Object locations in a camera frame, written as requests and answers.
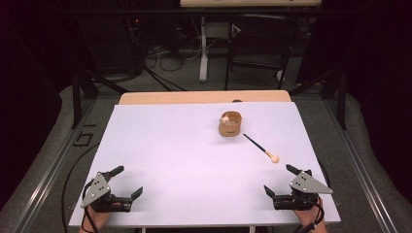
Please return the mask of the black-handled makeup brush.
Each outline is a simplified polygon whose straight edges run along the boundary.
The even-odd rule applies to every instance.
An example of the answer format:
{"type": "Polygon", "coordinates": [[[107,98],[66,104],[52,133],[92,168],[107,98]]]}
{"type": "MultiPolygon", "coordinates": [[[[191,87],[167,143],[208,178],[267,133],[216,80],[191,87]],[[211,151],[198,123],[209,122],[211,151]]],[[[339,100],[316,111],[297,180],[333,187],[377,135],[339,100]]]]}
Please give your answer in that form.
{"type": "Polygon", "coordinates": [[[279,162],[280,158],[279,158],[278,155],[274,155],[270,151],[266,150],[263,146],[261,146],[259,143],[257,143],[255,140],[253,140],[247,134],[244,134],[244,137],[246,139],[248,139],[253,145],[255,145],[259,150],[261,150],[264,154],[266,154],[269,157],[269,159],[271,160],[272,163],[276,164],[276,163],[279,162]]]}

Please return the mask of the person's right hand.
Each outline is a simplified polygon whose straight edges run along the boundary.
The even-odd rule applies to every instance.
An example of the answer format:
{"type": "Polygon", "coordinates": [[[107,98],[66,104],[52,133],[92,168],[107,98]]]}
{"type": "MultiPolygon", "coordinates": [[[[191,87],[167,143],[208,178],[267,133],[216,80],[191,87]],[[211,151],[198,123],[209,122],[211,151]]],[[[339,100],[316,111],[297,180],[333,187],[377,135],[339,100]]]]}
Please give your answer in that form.
{"type": "Polygon", "coordinates": [[[293,212],[300,221],[300,226],[294,233],[327,233],[322,198],[318,198],[318,202],[310,210],[293,212]]]}

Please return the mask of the person's left hand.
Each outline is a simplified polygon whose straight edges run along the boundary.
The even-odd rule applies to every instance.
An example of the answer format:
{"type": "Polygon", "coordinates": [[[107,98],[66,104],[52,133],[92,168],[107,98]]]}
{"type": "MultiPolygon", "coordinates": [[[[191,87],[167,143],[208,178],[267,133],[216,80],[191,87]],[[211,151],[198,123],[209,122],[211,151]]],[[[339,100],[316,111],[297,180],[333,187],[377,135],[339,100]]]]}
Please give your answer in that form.
{"type": "Polygon", "coordinates": [[[97,233],[100,232],[106,222],[110,219],[111,213],[99,213],[92,207],[86,209],[85,217],[78,233],[97,233]]]}

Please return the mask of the round wooden brush holder cup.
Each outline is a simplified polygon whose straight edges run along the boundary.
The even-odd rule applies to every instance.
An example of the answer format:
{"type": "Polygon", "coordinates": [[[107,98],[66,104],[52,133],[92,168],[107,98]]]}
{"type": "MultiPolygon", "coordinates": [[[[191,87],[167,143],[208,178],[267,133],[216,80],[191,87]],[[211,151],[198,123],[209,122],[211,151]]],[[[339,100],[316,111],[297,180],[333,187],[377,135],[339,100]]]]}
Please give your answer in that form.
{"type": "Polygon", "coordinates": [[[222,114],[221,117],[224,115],[229,115],[231,124],[224,125],[220,122],[219,124],[219,132],[224,137],[234,137],[240,133],[240,128],[242,124],[242,116],[238,112],[228,111],[222,114]]]}

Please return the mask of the aluminium floor rail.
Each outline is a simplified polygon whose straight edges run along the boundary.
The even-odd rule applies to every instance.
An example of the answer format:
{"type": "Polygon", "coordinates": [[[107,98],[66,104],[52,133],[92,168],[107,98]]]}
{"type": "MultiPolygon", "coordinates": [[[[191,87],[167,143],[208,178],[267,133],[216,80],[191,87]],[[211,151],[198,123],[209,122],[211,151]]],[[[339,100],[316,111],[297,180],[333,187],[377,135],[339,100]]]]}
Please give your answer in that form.
{"type": "Polygon", "coordinates": [[[364,163],[355,148],[353,140],[351,139],[348,131],[342,128],[336,118],[337,111],[335,110],[333,102],[331,100],[325,100],[324,105],[349,153],[349,162],[359,180],[367,203],[375,215],[382,233],[397,233],[396,227],[394,226],[386,206],[383,203],[381,195],[378,193],[377,188],[367,173],[364,163]]]}
{"type": "Polygon", "coordinates": [[[69,150],[80,132],[81,124],[92,111],[95,102],[95,99],[81,101],[80,122],[72,127],[74,102],[69,98],[63,99],[56,124],[7,203],[8,207],[19,207],[11,233],[28,233],[69,157],[69,150]]]}

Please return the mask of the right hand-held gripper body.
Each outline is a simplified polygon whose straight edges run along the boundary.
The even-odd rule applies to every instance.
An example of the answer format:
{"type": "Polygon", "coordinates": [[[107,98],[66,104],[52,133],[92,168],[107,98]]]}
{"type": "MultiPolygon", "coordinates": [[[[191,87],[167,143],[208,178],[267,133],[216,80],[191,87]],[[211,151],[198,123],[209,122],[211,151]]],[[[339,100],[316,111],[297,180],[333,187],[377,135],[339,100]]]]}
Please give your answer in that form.
{"type": "Polygon", "coordinates": [[[290,182],[290,187],[292,192],[289,195],[272,195],[276,210],[310,210],[318,203],[320,193],[333,193],[331,188],[304,171],[296,175],[290,182]]]}

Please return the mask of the black folding chair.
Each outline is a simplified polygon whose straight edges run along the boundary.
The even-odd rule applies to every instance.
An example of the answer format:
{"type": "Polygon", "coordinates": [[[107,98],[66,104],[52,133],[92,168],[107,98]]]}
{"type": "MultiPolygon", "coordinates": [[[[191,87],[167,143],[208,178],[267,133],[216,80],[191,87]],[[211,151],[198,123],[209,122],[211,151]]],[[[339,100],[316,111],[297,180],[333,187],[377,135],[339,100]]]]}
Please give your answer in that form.
{"type": "Polygon", "coordinates": [[[299,27],[290,17],[244,14],[228,24],[224,89],[234,66],[270,70],[280,89],[299,27]]]}

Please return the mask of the wooden table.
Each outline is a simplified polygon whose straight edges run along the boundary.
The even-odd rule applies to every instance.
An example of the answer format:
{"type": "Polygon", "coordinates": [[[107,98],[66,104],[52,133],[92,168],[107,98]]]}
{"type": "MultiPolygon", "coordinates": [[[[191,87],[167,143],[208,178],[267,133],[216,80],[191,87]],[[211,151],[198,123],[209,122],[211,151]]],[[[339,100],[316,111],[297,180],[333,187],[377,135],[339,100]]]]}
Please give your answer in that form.
{"type": "Polygon", "coordinates": [[[223,90],[128,92],[120,97],[120,105],[207,104],[243,102],[291,102],[285,90],[223,90]]]}

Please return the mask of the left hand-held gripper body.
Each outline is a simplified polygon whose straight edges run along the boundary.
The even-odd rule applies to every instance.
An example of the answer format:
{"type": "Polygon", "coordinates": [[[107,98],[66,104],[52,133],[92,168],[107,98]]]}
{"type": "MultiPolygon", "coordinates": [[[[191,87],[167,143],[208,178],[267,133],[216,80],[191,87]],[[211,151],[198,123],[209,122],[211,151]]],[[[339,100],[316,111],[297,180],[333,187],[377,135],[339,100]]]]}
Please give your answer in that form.
{"type": "Polygon", "coordinates": [[[82,209],[91,207],[97,213],[129,213],[133,200],[131,197],[117,197],[109,186],[112,172],[98,172],[85,187],[86,194],[81,204],[82,209]]]}

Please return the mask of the white board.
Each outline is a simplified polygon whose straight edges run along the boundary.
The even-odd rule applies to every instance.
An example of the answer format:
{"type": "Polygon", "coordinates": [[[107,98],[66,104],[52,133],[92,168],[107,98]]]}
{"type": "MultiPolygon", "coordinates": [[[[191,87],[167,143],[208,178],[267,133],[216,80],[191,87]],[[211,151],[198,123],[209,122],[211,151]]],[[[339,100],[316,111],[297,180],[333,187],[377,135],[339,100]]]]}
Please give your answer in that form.
{"type": "Polygon", "coordinates": [[[294,175],[287,164],[324,178],[293,102],[117,105],[87,175],[123,166],[109,182],[113,193],[128,196],[143,187],[129,213],[111,216],[112,226],[280,225],[296,218],[275,210],[263,186],[290,193],[294,175]],[[242,116],[234,137],[219,132],[228,111],[242,116]]]}

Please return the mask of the black metal frame strut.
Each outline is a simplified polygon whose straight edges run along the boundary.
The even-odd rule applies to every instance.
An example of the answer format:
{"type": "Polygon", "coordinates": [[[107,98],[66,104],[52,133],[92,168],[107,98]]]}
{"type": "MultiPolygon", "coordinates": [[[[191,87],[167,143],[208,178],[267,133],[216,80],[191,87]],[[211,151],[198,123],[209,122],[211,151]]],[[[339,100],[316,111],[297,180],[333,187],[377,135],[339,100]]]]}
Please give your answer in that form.
{"type": "Polygon", "coordinates": [[[316,83],[323,82],[319,95],[323,100],[331,99],[337,95],[336,119],[343,130],[347,129],[346,114],[346,71],[343,68],[330,69],[319,75],[317,78],[300,85],[289,92],[290,96],[295,96],[304,90],[312,87],[316,83]]]}
{"type": "Polygon", "coordinates": [[[73,111],[74,119],[72,123],[72,129],[76,128],[83,117],[81,92],[89,99],[95,99],[99,95],[99,91],[94,84],[94,81],[103,83],[105,86],[111,88],[119,94],[124,94],[127,90],[98,74],[86,68],[79,68],[72,79],[72,97],[73,97],[73,111]]]}

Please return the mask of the white desk leg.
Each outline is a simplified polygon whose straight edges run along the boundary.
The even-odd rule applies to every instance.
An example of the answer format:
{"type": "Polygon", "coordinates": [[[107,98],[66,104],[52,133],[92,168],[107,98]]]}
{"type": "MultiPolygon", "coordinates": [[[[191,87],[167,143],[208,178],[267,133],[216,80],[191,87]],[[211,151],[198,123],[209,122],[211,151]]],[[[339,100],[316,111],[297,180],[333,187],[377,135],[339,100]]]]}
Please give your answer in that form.
{"type": "Polygon", "coordinates": [[[199,81],[201,83],[207,82],[207,72],[208,72],[208,54],[207,54],[207,38],[206,38],[206,20],[203,17],[201,19],[201,58],[200,58],[200,70],[199,70],[199,81]]]}

